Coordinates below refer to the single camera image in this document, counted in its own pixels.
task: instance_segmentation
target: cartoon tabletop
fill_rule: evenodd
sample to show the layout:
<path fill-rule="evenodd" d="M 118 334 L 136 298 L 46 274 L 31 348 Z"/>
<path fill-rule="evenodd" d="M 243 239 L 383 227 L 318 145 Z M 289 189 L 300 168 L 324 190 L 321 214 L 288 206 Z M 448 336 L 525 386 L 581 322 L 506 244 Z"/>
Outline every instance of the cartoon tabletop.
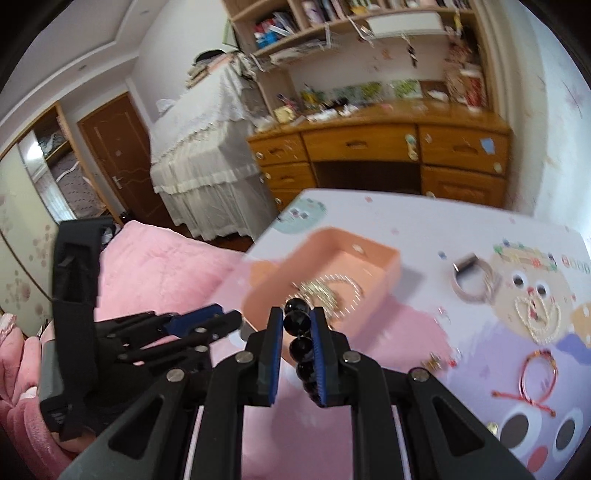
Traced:
<path fill-rule="evenodd" d="M 556 478 L 591 426 L 591 262 L 582 237 L 466 203 L 307 190 L 210 301 L 241 310 L 261 278 L 328 227 L 401 254 L 399 284 L 351 347 L 402 372 L 436 358 L 437 378 L 501 443 L 537 479 Z M 471 253 L 496 275 L 487 303 L 467 303 L 452 287 L 453 263 Z M 243 347 L 235 332 L 213 345 L 213 359 Z M 282 360 L 276 404 L 245 413 L 243 478 L 351 477 L 349 410 L 317 408 Z"/>

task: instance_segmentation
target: pink fluffy bedspread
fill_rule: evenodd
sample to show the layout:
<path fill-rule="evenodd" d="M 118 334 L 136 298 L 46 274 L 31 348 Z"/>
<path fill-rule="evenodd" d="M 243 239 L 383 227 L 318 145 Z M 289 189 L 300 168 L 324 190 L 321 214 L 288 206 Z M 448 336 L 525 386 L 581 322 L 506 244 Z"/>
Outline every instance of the pink fluffy bedspread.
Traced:
<path fill-rule="evenodd" d="M 130 222 L 101 255 L 95 320 L 148 310 L 199 309 L 242 256 L 171 230 Z M 41 343 L 52 337 L 51 330 Z M 39 382 L 41 343 L 36 338 L 25 342 L 15 328 L 0 345 L 0 423 L 31 472 L 38 479 L 55 480 L 71 462 L 72 452 L 80 450 L 77 444 L 60 447 L 53 440 L 34 389 L 30 394 Z"/>

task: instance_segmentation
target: cartoon eye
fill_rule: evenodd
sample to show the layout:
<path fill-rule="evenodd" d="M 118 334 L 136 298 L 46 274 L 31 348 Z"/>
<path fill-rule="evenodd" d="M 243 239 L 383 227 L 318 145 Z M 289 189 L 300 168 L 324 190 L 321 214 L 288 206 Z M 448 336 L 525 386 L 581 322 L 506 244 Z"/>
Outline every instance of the cartoon eye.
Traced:
<path fill-rule="evenodd" d="M 516 457 L 525 457 L 536 444 L 541 429 L 541 411 L 519 403 L 507 414 L 502 423 L 499 440 Z"/>
<path fill-rule="evenodd" d="M 564 416 L 556 432 L 556 439 L 552 444 L 552 455 L 555 460 L 560 462 L 570 458 L 579 445 L 582 431 L 583 412 L 575 407 Z"/>
<path fill-rule="evenodd" d="M 511 279 L 513 280 L 513 285 L 520 290 L 525 290 L 528 286 L 527 276 L 523 272 L 514 271 L 511 274 Z"/>
<path fill-rule="evenodd" d="M 550 296 L 550 287 L 543 280 L 538 280 L 535 283 L 535 290 L 538 292 L 540 297 L 542 297 L 543 299 Z"/>

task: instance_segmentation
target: red string bracelet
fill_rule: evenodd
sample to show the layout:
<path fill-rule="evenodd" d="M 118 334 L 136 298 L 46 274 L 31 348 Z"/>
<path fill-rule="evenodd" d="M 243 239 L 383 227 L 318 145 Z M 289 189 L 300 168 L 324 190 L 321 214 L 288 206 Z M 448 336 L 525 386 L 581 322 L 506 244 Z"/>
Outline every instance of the red string bracelet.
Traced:
<path fill-rule="evenodd" d="M 527 394 L 527 391 L 525 390 L 525 371 L 527 370 L 527 365 L 534 358 L 538 358 L 538 357 L 542 357 L 548 361 L 548 363 L 552 367 L 554 375 L 552 378 L 552 383 L 550 384 L 548 390 L 544 393 L 544 395 L 542 395 L 542 397 L 539 398 L 538 400 L 532 400 L 531 397 Z M 497 392 L 496 390 L 493 390 L 492 396 L 497 397 L 497 398 L 498 397 L 511 398 L 512 400 L 524 401 L 526 403 L 529 403 L 533 407 L 537 407 L 542 411 L 548 412 L 550 414 L 550 416 L 552 418 L 554 418 L 556 416 L 556 412 L 554 410 L 552 410 L 550 407 L 548 407 L 546 405 L 542 405 L 542 403 L 544 403 L 546 400 L 548 400 L 550 395 L 552 395 L 552 390 L 554 390 L 554 386 L 556 385 L 557 379 L 558 379 L 558 366 L 556 365 L 556 360 L 554 360 L 554 357 L 552 356 L 552 353 L 550 352 L 550 350 L 536 350 L 535 352 L 533 352 L 527 356 L 527 358 L 525 359 L 525 362 L 523 364 L 523 367 L 521 368 L 521 376 L 519 377 L 519 395 L 513 395 L 511 393 L 501 393 L 501 392 Z"/>

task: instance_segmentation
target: sliding wardrobe door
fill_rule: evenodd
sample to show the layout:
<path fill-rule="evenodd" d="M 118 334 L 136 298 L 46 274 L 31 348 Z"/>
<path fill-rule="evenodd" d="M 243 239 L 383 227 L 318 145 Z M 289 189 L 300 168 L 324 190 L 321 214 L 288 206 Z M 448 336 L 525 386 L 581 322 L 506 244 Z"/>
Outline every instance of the sliding wardrobe door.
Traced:
<path fill-rule="evenodd" d="M 29 178 L 18 146 L 0 160 L 0 232 L 0 304 L 19 317 L 19 324 L 41 325 L 49 310 L 57 225 Z M 27 292 L 35 300 L 23 301 Z"/>

